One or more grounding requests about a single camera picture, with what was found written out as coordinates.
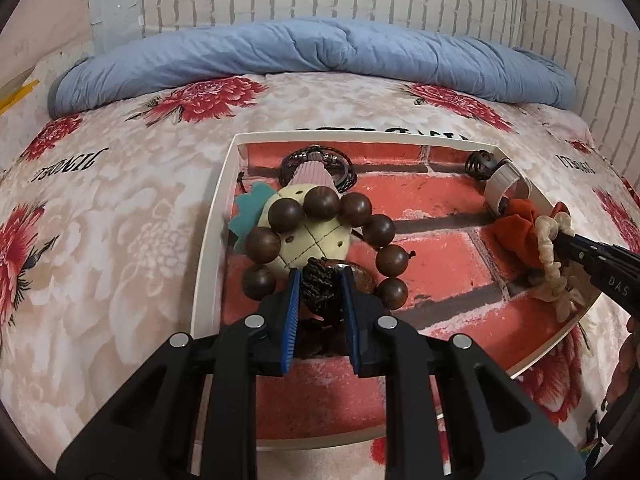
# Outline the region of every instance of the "yellow strip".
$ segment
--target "yellow strip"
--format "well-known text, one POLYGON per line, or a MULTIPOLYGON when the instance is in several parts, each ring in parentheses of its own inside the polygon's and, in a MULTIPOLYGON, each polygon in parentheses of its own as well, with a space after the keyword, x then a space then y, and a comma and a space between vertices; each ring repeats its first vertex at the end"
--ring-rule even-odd
POLYGON ((2 115, 5 111, 15 105, 20 99, 30 94, 34 87, 39 83, 37 79, 34 79, 30 83, 24 85, 17 92, 10 95, 9 97, 0 101, 0 115, 2 115))

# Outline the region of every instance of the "human hand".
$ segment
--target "human hand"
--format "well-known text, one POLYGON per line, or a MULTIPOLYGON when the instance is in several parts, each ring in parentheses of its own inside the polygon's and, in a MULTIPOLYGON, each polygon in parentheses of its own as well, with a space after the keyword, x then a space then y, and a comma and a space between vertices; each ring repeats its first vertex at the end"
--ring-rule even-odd
POLYGON ((626 329, 631 332, 620 347, 620 361, 613 370, 611 384, 607 389, 607 402, 614 402, 626 392, 629 386, 629 375, 636 366, 640 367, 640 322, 633 317, 626 323, 626 329))

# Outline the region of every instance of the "red brick pattern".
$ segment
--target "red brick pattern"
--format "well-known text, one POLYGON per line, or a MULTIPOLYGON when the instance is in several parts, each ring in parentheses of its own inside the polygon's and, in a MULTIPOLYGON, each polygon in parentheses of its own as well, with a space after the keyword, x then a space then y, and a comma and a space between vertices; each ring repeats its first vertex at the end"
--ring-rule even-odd
MULTIPOLYGON (((282 159, 309 142, 265 142, 249 144, 249 168, 279 168, 282 159)), ((381 144, 379 142, 318 142, 347 155, 353 164, 417 164, 421 146, 414 144, 381 144)))
MULTIPOLYGON (((263 180, 276 187, 282 157, 304 145, 249 146, 246 183, 263 180)), ((399 318, 439 338, 465 332, 504 369, 558 330, 553 308, 527 294, 527 269, 499 245, 487 225, 491 217, 481 187, 461 173, 467 152, 400 144, 331 145, 360 165, 352 190, 369 196, 374 212, 391 216, 399 232, 394 242, 416 253, 401 276, 410 296, 396 312, 399 318)), ((371 270, 376 280, 383 279, 375 269, 375 250, 356 237, 348 259, 371 270)), ((257 306, 240 290, 242 271, 249 265, 245 256, 230 250, 223 324, 257 306)), ((380 381, 354 377, 348 358, 294 360, 286 378, 258 378, 258 438, 362 430, 383 424, 384 411, 380 381)))
POLYGON ((478 184, 466 175, 363 173, 351 190, 369 196, 374 213, 384 213, 394 220, 440 218, 486 210, 478 184))

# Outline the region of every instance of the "red flower print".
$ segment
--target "red flower print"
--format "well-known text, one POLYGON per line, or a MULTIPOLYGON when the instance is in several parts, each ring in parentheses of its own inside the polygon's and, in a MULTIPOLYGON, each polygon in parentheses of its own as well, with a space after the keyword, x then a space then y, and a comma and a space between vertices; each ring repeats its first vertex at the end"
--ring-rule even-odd
POLYGON ((38 136, 31 141, 20 158, 37 160, 46 150, 55 147, 56 142, 74 132, 82 123, 80 114, 60 117, 45 124, 38 136))
POLYGON ((154 98, 129 119, 144 117, 147 126, 176 112, 178 122, 197 123, 202 119, 233 117, 231 106, 253 106, 255 95, 266 86, 245 77, 226 77, 191 83, 174 90, 166 97, 154 98))
POLYGON ((564 422, 580 402, 580 345, 582 334, 575 326, 540 361, 516 378, 524 391, 554 424, 564 422))
MULTIPOLYGON (((442 463, 446 464, 449 462, 449 443, 447 441, 447 432, 444 428, 444 423, 442 420, 438 420, 438 436, 440 437, 440 450, 442 450, 442 463)), ((369 455, 371 459, 380 464, 385 465, 386 463, 386 438, 377 438, 373 440, 371 443, 371 448, 369 449, 369 455)))
POLYGON ((591 153, 591 148, 581 140, 568 140, 567 142, 579 152, 587 154, 591 153))
POLYGON ((386 438, 377 438, 371 443, 371 449, 369 450, 371 459, 380 465, 385 465, 386 462, 386 438))
MULTIPOLYGON (((0 225, 0 328, 12 324, 14 310, 24 299, 31 282, 24 275, 39 261, 42 253, 53 247, 57 237, 36 251, 36 224, 44 213, 44 204, 16 206, 7 221, 0 225)), ((0 352, 2 333, 0 332, 0 352)))
POLYGON ((634 189, 634 187, 631 185, 631 183, 625 177, 621 176, 620 180, 622 181, 622 184, 625 185, 626 190, 631 195, 631 198, 633 198, 634 202, 636 202, 636 205, 638 207, 640 207, 640 196, 638 196, 638 193, 636 193, 636 190, 634 189))
POLYGON ((459 93, 444 88, 444 86, 425 85, 413 83, 406 90, 417 97, 415 103, 420 105, 428 103, 433 106, 446 108, 460 116, 484 121, 504 132, 512 131, 511 123, 505 121, 492 108, 481 103, 473 97, 460 95, 459 93))
POLYGON ((631 216, 629 216, 629 213, 626 212, 624 206, 620 202, 616 202, 613 197, 603 189, 594 188, 593 190, 600 199, 604 211, 611 216, 620 235, 629 246, 629 250, 640 254, 640 230, 631 216))

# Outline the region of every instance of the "white brick wall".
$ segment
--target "white brick wall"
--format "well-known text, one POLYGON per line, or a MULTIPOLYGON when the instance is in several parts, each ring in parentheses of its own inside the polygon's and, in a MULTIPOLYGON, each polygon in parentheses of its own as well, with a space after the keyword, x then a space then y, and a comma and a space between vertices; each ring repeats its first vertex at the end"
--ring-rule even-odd
POLYGON ((639 189, 640 36, 555 2, 524 0, 524 7, 520 46, 575 77, 574 111, 587 121, 600 153, 639 189))
POLYGON ((337 16, 469 34, 553 58, 575 77, 575 112, 640 187, 640 36, 547 0, 142 0, 144 32, 292 16, 337 16))

